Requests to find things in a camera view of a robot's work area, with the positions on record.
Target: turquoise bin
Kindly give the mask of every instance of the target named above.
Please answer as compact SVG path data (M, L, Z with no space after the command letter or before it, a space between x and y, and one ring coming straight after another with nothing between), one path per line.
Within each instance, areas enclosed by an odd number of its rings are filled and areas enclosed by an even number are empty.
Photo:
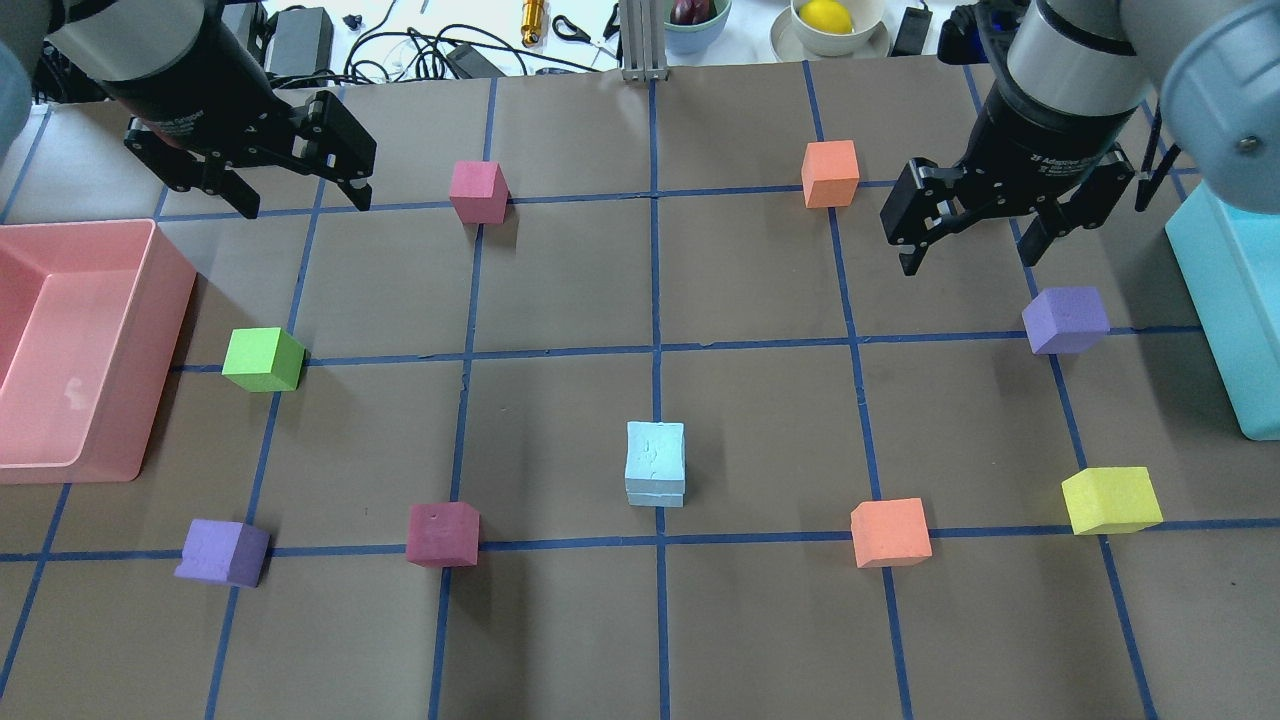
M1201 183L1165 227L1240 430L1280 439L1280 217Z

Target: purple vegetable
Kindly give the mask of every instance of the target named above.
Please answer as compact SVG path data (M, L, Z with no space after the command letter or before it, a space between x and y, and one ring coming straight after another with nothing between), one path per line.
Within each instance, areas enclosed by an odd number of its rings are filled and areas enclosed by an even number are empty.
M716 15L713 0L676 0L671 5L671 24L695 26Z

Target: yellow ball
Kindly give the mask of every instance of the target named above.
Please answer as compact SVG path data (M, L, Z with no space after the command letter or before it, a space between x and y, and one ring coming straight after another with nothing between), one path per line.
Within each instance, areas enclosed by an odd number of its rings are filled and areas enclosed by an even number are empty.
M814 29L832 35L854 32L854 18L836 0L809 0L800 8L800 19Z

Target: pink plastic container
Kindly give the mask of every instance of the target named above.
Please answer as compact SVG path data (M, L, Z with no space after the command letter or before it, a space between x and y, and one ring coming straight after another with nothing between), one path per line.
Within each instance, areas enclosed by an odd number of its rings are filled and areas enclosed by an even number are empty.
M138 477L195 279L152 220L0 227L0 484Z

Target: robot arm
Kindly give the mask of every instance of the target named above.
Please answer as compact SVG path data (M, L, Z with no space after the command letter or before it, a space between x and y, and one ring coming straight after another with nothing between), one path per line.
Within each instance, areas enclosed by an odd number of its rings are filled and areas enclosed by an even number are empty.
M5 72L4 46L18 60L14 51L27 54L32 38L38 51L47 35L136 115L124 143L170 190L200 188L253 218L259 195L234 168L279 165L335 182L356 208L369 209L374 138L332 92L315 92L298 108L276 97L262 68L223 26L216 0L0 5L0 27L9 28L0 31L0 79L10 95L20 86L22 119L29 83L14 78L28 81L29 74L23 69L15 76L14 61ZM12 120L5 126L4 106L12 117L14 97L0 97L0 145L6 147L17 131Z
M989 28L989 9L977 12ZM1280 0L1032 0L1011 45L980 35L996 83L964 156L951 168L911 159L881 210L905 274L982 219L1036 214L1025 265L1106 222L1134 176L1115 138L1148 76L1206 182L1243 209L1280 213Z

